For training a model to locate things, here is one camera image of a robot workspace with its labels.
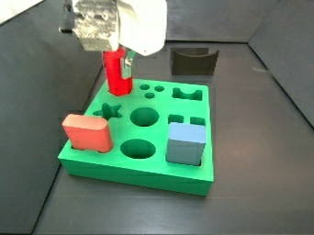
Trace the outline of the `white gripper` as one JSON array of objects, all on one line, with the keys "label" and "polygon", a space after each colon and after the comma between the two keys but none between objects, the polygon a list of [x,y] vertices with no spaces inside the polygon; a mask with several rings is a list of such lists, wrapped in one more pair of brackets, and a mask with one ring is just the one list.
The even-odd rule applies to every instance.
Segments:
[{"label": "white gripper", "polygon": [[[119,47],[116,0],[64,0],[59,31],[74,34],[87,51],[115,51]],[[133,75],[137,52],[126,50],[120,59],[122,77]]]}]

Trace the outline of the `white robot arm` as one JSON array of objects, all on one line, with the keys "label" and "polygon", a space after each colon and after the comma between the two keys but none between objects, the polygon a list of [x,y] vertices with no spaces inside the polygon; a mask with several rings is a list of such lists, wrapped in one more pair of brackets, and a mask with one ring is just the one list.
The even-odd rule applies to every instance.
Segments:
[{"label": "white robot arm", "polygon": [[166,0],[64,0],[62,33],[74,33],[87,51],[127,54],[119,59],[122,76],[133,74],[135,54],[149,56],[165,46],[167,31]]}]

